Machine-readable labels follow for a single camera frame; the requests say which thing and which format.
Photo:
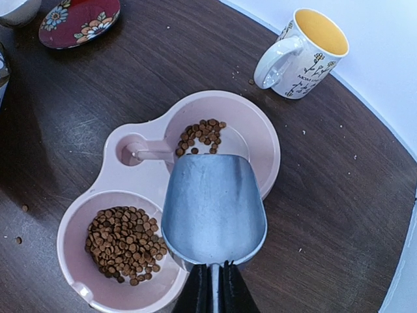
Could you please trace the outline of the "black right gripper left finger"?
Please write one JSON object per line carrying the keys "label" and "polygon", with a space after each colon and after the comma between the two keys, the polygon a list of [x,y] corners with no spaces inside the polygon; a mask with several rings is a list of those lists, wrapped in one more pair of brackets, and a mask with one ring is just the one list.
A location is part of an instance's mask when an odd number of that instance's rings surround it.
{"label": "black right gripper left finger", "polygon": [[208,269],[194,265],[172,313],[206,313],[208,308]]}

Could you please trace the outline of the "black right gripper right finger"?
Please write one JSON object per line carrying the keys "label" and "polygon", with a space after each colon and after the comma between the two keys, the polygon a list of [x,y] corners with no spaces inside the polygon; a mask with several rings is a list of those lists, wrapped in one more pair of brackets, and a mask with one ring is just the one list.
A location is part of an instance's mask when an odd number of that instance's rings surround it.
{"label": "black right gripper right finger", "polygon": [[225,261],[222,272],[224,312],[260,313],[238,267]]}

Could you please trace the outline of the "metal food scoop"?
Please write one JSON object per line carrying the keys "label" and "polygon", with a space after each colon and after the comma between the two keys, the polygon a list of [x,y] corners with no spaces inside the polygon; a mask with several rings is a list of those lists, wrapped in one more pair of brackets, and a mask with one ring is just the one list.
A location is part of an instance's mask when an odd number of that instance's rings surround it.
{"label": "metal food scoop", "polygon": [[233,262],[240,271],[267,234],[250,163],[237,155],[179,158],[165,196],[161,231],[169,253],[188,274],[194,265],[207,266],[207,312],[224,312],[224,262]]}

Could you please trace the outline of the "pink double pet bowl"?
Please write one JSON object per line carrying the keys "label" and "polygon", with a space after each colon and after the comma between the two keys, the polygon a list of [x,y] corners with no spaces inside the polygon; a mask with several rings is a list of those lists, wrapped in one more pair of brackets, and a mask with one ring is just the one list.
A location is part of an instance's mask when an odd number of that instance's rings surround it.
{"label": "pink double pet bowl", "polygon": [[116,128],[106,140],[98,177],[66,210],[57,233],[61,271],[94,309],[157,312],[178,297],[188,273],[171,256],[164,256],[160,271],[150,280],[131,286],[102,274],[85,241],[89,225],[101,210],[136,207],[160,219],[180,135],[188,126],[208,119],[226,124],[219,152],[247,159],[262,197],[268,196],[280,168],[280,142],[270,119],[242,96],[200,91],[179,100],[157,119]]}

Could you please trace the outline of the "brown pet food bag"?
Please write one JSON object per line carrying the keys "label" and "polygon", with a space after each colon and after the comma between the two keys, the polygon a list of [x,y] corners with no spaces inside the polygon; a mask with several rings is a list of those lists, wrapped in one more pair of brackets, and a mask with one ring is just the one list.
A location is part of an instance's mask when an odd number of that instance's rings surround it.
{"label": "brown pet food bag", "polygon": [[0,105],[2,105],[7,85],[10,80],[11,69],[6,55],[5,47],[0,43]]}

